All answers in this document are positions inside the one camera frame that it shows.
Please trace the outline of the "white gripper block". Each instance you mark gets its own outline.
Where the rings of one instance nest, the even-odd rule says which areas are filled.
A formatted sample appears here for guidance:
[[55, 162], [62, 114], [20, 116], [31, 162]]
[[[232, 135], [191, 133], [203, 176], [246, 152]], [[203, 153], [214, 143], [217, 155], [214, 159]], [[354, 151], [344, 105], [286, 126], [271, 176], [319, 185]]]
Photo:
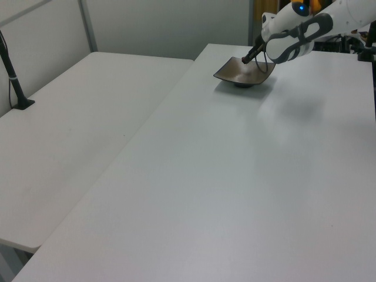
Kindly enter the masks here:
[[265, 42], [268, 41], [273, 34], [280, 33], [282, 31], [281, 14], [272, 14], [264, 12], [262, 14], [262, 27], [261, 36], [255, 39], [254, 46], [249, 50], [248, 54], [243, 57], [246, 62], [250, 62], [257, 57], [257, 55], [263, 51]]

